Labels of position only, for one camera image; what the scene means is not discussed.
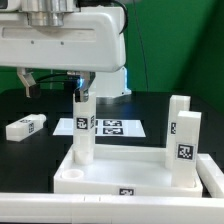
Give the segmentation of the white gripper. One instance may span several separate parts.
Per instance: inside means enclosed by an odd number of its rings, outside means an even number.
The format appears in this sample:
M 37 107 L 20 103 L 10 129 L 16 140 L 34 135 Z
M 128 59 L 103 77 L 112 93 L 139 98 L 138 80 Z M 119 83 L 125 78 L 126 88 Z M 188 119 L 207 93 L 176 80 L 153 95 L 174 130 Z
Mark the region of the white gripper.
M 87 102 L 94 72 L 114 72 L 126 61 L 124 12 L 120 7 L 84 7 L 68 13 L 61 27 L 30 26 L 23 13 L 0 13 L 0 66 L 18 68 L 28 98 L 40 84 L 29 68 L 91 71 L 76 74 L 76 102 Z

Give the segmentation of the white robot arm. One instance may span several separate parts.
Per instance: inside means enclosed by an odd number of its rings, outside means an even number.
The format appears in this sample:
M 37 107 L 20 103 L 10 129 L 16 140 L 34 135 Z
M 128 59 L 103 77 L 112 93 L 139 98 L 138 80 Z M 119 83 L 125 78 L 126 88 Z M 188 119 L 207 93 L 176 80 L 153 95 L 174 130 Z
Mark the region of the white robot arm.
M 125 89 L 125 5 L 119 0 L 0 0 L 0 66 L 15 67 L 26 95 L 40 94 L 34 69 L 65 70 L 77 98 L 114 99 Z

